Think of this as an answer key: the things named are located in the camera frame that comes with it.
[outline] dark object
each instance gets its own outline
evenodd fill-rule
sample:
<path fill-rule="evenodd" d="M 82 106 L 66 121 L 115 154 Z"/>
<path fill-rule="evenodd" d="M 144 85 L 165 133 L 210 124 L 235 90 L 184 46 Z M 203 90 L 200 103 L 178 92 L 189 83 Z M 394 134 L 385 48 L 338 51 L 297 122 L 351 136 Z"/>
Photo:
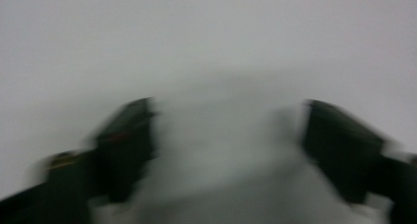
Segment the dark object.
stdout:
<path fill-rule="evenodd" d="M 417 167 L 381 156 L 370 174 L 369 191 L 389 197 L 394 205 L 389 214 L 392 224 L 417 223 Z"/>
<path fill-rule="evenodd" d="M 154 158 L 149 100 L 125 106 L 84 153 L 54 156 L 43 184 L 0 201 L 0 223 L 92 223 L 88 200 L 127 201 Z"/>
<path fill-rule="evenodd" d="M 46 182 L 39 190 L 37 223 L 90 224 L 88 200 L 96 182 L 93 179 L 91 153 L 58 154 L 48 168 Z"/>
<path fill-rule="evenodd" d="M 32 187 L 0 201 L 0 223 L 33 223 L 32 220 L 38 211 L 38 194 L 41 187 L 42 185 Z"/>
<path fill-rule="evenodd" d="M 111 202 L 124 202 L 154 158 L 147 98 L 126 105 L 95 139 L 98 180 Z"/>
<path fill-rule="evenodd" d="M 303 147 L 346 201 L 364 202 L 384 142 L 339 108 L 311 101 Z"/>

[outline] white surface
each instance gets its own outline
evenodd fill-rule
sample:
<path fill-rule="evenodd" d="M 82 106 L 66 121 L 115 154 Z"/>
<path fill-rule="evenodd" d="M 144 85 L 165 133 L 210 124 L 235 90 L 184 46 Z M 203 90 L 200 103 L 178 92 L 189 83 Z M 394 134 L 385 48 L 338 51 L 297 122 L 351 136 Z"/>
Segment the white surface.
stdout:
<path fill-rule="evenodd" d="M 0 0 L 0 196 L 34 183 L 36 161 L 86 147 L 121 103 L 146 96 L 166 106 L 168 126 L 210 128 L 167 127 L 177 136 L 164 138 L 175 146 L 162 146 L 154 164 L 155 200 L 267 174 L 281 161 L 278 147 L 264 141 L 252 154 L 237 138 L 253 120 L 270 133 L 268 113 L 304 98 L 341 105 L 397 149 L 417 152 L 416 8 L 416 0 Z M 251 107 L 260 111 L 239 116 Z M 183 121 L 173 114 L 181 109 Z M 184 135 L 195 138 L 175 140 Z M 165 181 L 173 178 L 165 167 L 184 180 Z"/>

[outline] white background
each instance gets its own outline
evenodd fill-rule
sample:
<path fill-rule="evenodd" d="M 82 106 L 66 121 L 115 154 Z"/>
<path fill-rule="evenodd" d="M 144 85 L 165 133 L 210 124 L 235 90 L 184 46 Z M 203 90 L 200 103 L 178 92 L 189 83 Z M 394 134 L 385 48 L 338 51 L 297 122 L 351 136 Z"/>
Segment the white background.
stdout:
<path fill-rule="evenodd" d="M 273 161 L 267 149 L 257 160 L 250 147 L 212 145 L 249 129 L 212 142 L 221 129 L 196 126 L 230 129 L 252 122 L 236 122 L 236 112 L 261 119 L 305 98 L 343 106 L 394 149 L 417 152 L 416 30 L 417 0 L 0 0 L 0 197 L 34 183 L 46 156 L 88 147 L 117 107 L 146 96 L 165 102 L 171 135 L 189 154 L 163 158 L 162 143 L 155 171 L 163 159 L 194 169 L 171 164 L 189 178 L 165 181 L 178 196 Z M 208 148 L 193 150 L 204 137 Z"/>

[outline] black plastic piece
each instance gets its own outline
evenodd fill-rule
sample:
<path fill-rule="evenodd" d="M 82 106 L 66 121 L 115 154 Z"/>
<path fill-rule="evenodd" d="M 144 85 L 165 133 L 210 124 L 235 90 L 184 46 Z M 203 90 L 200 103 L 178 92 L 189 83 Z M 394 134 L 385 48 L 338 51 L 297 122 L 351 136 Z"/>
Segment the black plastic piece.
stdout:
<path fill-rule="evenodd" d="M 384 143 L 381 136 L 336 106 L 311 101 L 304 150 L 347 202 L 364 202 L 368 175 L 378 165 Z"/>
<path fill-rule="evenodd" d="M 95 138 L 98 179 L 111 202 L 125 202 L 154 158 L 149 99 L 126 105 Z"/>

